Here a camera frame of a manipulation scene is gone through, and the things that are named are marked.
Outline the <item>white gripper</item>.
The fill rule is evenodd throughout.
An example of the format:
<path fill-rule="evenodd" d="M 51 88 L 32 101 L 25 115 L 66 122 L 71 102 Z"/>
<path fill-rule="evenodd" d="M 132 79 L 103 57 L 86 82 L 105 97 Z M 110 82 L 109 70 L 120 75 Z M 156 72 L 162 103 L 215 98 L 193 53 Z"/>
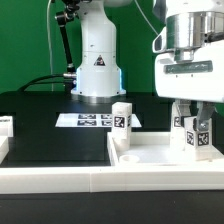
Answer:
<path fill-rule="evenodd" d="M 175 51 L 167 49 L 166 37 L 163 29 L 152 47 L 157 53 L 154 65 L 157 94 L 177 99 L 180 118 L 191 115 L 189 100 L 199 101 L 196 130 L 207 131 L 215 111 L 213 102 L 224 103 L 224 38 L 191 50 L 192 60 L 175 61 Z"/>

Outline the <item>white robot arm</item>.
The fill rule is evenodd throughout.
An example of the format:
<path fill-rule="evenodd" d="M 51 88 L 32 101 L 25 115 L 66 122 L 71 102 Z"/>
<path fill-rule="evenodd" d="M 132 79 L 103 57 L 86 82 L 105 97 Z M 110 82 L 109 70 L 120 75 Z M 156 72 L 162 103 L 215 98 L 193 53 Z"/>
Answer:
<path fill-rule="evenodd" d="M 82 63 L 75 96 L 97 102 L 125 93 L 117 30 L 105 9 L 131 1 L 81 0 Z M 196 128 L 205 131 L 214 104 L 224 102 L 224 0 L 153 0 L 153 12 L 165 23 L 152 44 L 157 94 L 196 101 Z"/>

